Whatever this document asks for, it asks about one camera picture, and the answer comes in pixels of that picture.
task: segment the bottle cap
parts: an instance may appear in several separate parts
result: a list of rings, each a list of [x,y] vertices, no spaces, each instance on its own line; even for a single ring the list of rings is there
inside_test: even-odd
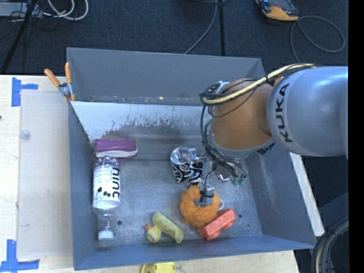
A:
[[[102,230],[98,233],[98,239],[100,241],[112,241],[114,239],[114,233],[111,230]]]

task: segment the plastic water bottle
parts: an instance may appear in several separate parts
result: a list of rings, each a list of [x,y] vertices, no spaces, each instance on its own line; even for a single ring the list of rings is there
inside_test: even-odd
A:
[[[115,209],[120,205],[121,171],[118,159],[97,158],[93,171],[92,207],[97,217],[99,241],[113,241]]]

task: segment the orange plush toy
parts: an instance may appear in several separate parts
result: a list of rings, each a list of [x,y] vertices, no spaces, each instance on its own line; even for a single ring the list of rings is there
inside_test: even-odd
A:
[[[191,186],[181,194],[180,211],[183,216],[183,222],[195,228],[202,228],[212,222],[216,218],[221,205],[220,197],[216,191],[212,199],[212,205],[198,207],[195,200],[200,199],[200,197],[198,185]]]

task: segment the red block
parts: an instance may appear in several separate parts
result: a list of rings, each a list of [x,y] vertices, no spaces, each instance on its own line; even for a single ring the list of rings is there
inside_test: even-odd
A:
[[[234,224],[234,220],[237,218],[235,212],[229,208],[220,211],[217,217],[204,227],[197,229],[201,238],[206,238],[208,241],[217,237],[221,230],[226,230]]]

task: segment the yellow cable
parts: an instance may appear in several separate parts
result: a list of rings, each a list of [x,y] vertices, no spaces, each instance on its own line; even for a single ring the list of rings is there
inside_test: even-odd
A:
[[[275,70],[271,73],[269,73],[266,77],[263,77],[261,79],[259,79],[258,81],[250,84],[249,86],[243,88],[243,89],[240,89],[232,94],[229,94],[229,95],[226,95],[226,96],[223,96],[223,97],[219,97],[219,98],[216,98],[216,99],[207,99],[206,97],[203,97],[202,98],[202,101],[203,103],[206,103],[206,104],[209,104],[209,105],[212,105],[212,104],[220,104],[220,103],[223,103],[225,101],[228,101],[228,100],[231,100],[231,99],[234,99],[235,97],[237,96],[240,96],[242,94],[245,94],[251,90],[253,90],[254,88],[256,88],[257,86],[259,86],[259,84],[261,83],[264,83],[265,81],[269,80],[270,78],[274,77],[274,76],[277,76],[279,75],[280,73],[288,70],[288,69],[295,69],[295,68],[302,68],[302,67],[313,67],[315,66],[314,64],[292,64],[292,65],[288,65],[288,66],[285,66],[285,67],[282,67],[278,70]]]

